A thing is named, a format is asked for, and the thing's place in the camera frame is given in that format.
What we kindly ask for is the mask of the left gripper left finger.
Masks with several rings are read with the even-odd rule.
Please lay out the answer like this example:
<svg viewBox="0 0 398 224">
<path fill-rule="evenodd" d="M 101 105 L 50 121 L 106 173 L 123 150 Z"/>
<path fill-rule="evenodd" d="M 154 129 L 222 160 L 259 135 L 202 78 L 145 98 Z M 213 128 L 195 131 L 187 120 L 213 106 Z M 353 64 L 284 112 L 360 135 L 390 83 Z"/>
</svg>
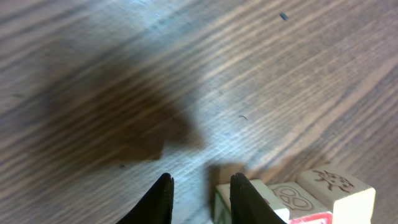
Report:
<svg viewBox="0 0 398 224">
<path fill-rule="evenodd" d="M 174 178 L 163 173 L 116 224 L 171 224 L 173 205 Z"/>
</svg>

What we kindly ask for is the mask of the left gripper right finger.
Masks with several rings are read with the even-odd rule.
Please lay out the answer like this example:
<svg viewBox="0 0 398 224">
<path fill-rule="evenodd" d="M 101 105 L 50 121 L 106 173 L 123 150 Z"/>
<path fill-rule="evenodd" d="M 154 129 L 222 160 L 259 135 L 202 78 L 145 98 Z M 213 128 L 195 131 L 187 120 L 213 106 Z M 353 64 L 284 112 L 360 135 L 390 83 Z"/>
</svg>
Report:
<svg viewBox="0 0 398 224">
<path fill-rule="evenodd" d="M 243 173 L 235 173 L 230 180 L 232 224 L 283 224 L 285 223 Z"/>
</svg>

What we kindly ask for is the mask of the white Z block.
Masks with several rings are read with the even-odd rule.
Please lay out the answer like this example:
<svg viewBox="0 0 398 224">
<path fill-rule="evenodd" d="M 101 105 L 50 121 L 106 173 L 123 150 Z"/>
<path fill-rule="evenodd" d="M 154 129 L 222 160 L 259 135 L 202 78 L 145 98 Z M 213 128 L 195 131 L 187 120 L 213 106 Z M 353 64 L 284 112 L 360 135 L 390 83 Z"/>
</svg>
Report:
<svg viewBox="0 0 398 224">
<path fill-rule="evenodd" d="M 284 223 L 289 221 L 289 209 L 274 195 L 262 180 L 252 179 L 250 183 L 259 192 L 268 206 L 281 218 Z M 213 210 L 213 222 L 215 224 L 231 224 L 231 202 L 230 184 L 221 184 L 216 186 L 215 205 Z"/>
</svg>

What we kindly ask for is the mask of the red Y block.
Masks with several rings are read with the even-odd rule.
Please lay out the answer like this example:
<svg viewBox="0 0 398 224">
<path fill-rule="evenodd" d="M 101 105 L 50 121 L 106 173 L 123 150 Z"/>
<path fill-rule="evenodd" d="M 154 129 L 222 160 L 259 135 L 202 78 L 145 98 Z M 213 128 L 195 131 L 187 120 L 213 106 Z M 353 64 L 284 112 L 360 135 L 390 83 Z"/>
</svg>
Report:
<svg viewBox="0 0 398 224">
<path fill-rule="evenodd" d="M 289 224 L 332 224 L 332 212 L 296 182 L 268 187 L 289 209 Z"/>
</svg>

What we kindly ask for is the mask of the yellow ladybug block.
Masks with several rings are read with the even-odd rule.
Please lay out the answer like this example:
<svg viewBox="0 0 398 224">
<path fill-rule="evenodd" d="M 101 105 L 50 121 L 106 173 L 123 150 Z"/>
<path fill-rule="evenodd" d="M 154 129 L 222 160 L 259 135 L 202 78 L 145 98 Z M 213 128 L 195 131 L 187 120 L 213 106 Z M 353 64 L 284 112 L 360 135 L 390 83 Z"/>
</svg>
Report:
<svg viewBox="0 0 398 224">
<path fill-rule="evenodd" d="M 333 224 L 370 224 L 376 190 L 330 164 L 299 173 L 297 183 L 333 214 Z"/>
</svg>

